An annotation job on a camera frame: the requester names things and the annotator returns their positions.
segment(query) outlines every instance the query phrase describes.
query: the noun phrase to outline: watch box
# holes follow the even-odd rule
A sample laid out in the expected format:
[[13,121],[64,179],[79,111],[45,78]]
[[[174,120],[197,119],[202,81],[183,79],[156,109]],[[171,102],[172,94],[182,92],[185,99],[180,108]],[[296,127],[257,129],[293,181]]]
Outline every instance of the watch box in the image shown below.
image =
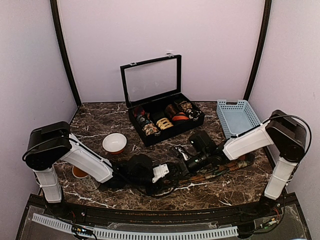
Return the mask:
[[[120,67],[129,119],[146,147],[204,123],[205,114],[181,93],[181,60],[181,55],[168,55]],[[188,113],[196,113],[196,117],[184,113],[179,103],[187,103]],[[172,111],[177,113],[173,118]],[[144,123],[154,124],[152,134],[146,132]]]

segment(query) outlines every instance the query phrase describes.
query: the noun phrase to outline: marble table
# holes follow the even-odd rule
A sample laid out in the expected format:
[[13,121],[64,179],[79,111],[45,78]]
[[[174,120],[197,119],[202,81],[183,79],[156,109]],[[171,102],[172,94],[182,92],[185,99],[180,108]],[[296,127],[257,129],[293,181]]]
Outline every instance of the marble table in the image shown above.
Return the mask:
[[[135,154],[146,154],[155,164],[176,162],[170,149],[182,145],[190,152],[188,142],[191,134],[205,130],[218,144],[225,139],[215,102],[195,102],[206,114],[203,126],[185,132],[156,145],[145,147],[128,116],[125,103],[84,103],[77,111],[71,131],[86,146],[100,156],[112,161],[128,160]],[[103,139],[111,133],[122,133],[127,137],[127,146],[119,155],[108,154],[102,147]],[[101,185],[93,192],[86,191],[72,175],[72,166],[57,162],[55,169],[63,187],[67,202],[87,206],[122,210],[181,211],[234,206],[258,201],[272,167],[263,149],[254,152],[254,163],[241,169],[197,183],[179,186],[171,195],[155,199],[141,195],[136,189],[108,189]]]

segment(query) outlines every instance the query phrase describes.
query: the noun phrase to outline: white cable organizer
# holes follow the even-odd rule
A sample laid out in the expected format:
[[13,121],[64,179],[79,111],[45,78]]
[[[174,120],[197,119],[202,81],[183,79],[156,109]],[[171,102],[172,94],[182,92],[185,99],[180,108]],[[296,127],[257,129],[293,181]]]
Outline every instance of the white cable organizer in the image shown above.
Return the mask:
[[[72,234],[71,223],[67,224],[58,219],[42,214],[33,214],[33,222],[41,225]],[[116,231],[99,227],[83,226],[92,230],[96,237],[100,240],[214,240],[224,239],[238,236],[238,227],[231,226],[219,229],[210,229],[192,232],[132,232],[132,231]]]

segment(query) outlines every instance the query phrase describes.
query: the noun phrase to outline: black cable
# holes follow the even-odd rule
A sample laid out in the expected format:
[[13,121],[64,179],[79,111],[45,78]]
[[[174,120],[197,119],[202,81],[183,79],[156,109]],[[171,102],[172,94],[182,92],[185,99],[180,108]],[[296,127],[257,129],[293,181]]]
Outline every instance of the black cable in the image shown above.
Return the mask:
[[272,116],[272,117],[269,117],[269,119],[265,120],[262,124],[265,124],[267,123],[268,121],[270,120],[273,120],[273,119],[278,119],[278,118],[293,118],[293,119],[298,119],[300,120],[301,122],[303,122],[305,124],[305,126],[308,128],[308,131],[309,131],[309,143],[308,143],[308,147],[306,148],[305,152],[304,152],[304,155],[302,158],[305,157],[305,155],[307,154],[307,152],[309,151],[310,149],[310,146],[311,146],[311,141],[312,141],[312,132],[311,132],[311,128],[309,126],[309,124],[303,120],[301,117],[299,116],[295,116],[295,115],[279,115],[279,116]]
[[[98,239],[97,239],[97,236],[94,234],[94,231],[93,231],[93,230],[89,230],[89,229],[87,229],[87,228],[85,228],[85,227],[83,227],[83,226],[80,226],[80,225],[78,225],[78,224],[74,224],[73,222],[68,222],[68,221],[66,221],[66,220],[64,220],[64,219],[56,216],[56,215],[50,210],[50,208],[49,208],[47,205],[45,205],[45,207],[46,207],[46,209],[51,213],[51,215],[52,215],[55,219],[57,219],[57,220],[65,223],[65,224],[69,224],[69,225],[71,225],[71,226],[73,226],[73,227],[76,227],[76,228],[79,228],[79,229],[84,229],[84,230],[86,230],[86,231],[91,231],[91,232],[92,232],[91,235],[94,236],[94,238],[95,238],[96,240],[98,240]],[[77,236],[77,239],[85,240],[85,239],[88,239],[88,238],[89,238],[89,237],[82,237],[82,236],[80,236],[77,232],[73,232],[73,231],[71,231],[71,232]]]
[[261,226],[259,227],[256,227],[255,229],[251,230],[251,231],[247,231],[247,232],[241,232],[241,231],[238,231],[239,234],[242,234],[242,235],[257,235],[257,234],[267,234],[267,233],[270,233],[271,231],[275,230],[279,225],[280,223],[282,222],[282,220],[284,219],[285,217],[285,212],[286,212],[286,197],[285,197],[285,191],[282,191],[282,197],[283,197],[283,211],[282,211],[282,217],[281,219],[279,220],[279,222],[274,226],[272,227],[271,229],[269,229],[268,231],[263,231],[263,232],[256,232],[258,230],[261,230],[263,228],[261,228]]
[[[58,139],[67,139],[67,140],[70,140],[74,143],[76,143],[77,145],[80,145],[82,148],[84,148],[85,150],[87,150],[89,153],[91,153],[92,155],[94,155],[95,157],[97,157],[98,159],[102,159],[100,156],[98,156],[95,152],[93,152],[92,150],[90,150],[89,148],[87,148],[86,146],[82,145],[80,142],[76,141],[75,139],[71,138],[71,137],[68,137],[68,136],[56,136],[56,137],[53,137],[53,138],[50,138],[46,141],[43,141],[43,142],[40,142],[39,144],[36,144],[34,145],[33,147],[31,147],[30,149],[28,149],[22,156],[22,160],[25,162],[26,161],[26,156],[31,152],[33,151],[34,149],[38,148],[39,146],[43,145],[43,144],[46,144],[46,143],[49,143],[51,141],[54,141],[54,140],[58,140]],[[127,182],[129,185],[131,185],[132,187],[134,187],[135,189],[138,190],[138,192],[140,192],[141,194],[143,195],[146,195],[148,197],[152,197],[152,198],[156,198],[156,199],[159,199],[159,198],[163,198],[163,197],[166,197],[170,194],[172,194],[175,189],[178,187],[178,184],[179,184],[179,178],[180,178],[180,172],[179,172],[179,168],[176,166],[175,164],[175,168],[177,169],[178,171],[178,180],[176,181],[176,184],[174,186],[172,186],[172,190],[170,192],[167,192],[165,194],[162,194],[162,195],[150,195],[150,194],[147,194],[146,192],[142,191],[138,186],[136,186],[135,183],[133,183],[132,181],[130,181],[128,178],[126,178],[124,175],[122,175],[120,172],[118,172],[117,169],[115,169],[112,165],[110,165],[109,163],[103,161],[104,164],[106,164],[110,169],[113,170],[113,172],[115,174],[117,174],[118,176],[120,176],[125,182]]]

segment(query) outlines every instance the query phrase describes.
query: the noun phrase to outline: small cup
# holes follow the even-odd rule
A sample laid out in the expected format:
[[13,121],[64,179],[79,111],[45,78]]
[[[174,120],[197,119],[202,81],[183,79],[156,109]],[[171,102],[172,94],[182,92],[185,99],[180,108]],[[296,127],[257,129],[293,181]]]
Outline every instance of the small cup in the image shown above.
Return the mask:
[[94,177],[90,176],[88,173],[82,171],[76,166],[72,167],[72,174],[89,192],[97,190],[97,188],[100,186],[100,182],[98,182]]
[[125,150],[127,138],[121,133],[112,133],[106,136],[102,142],[103,148],[110,154],[120,154]]

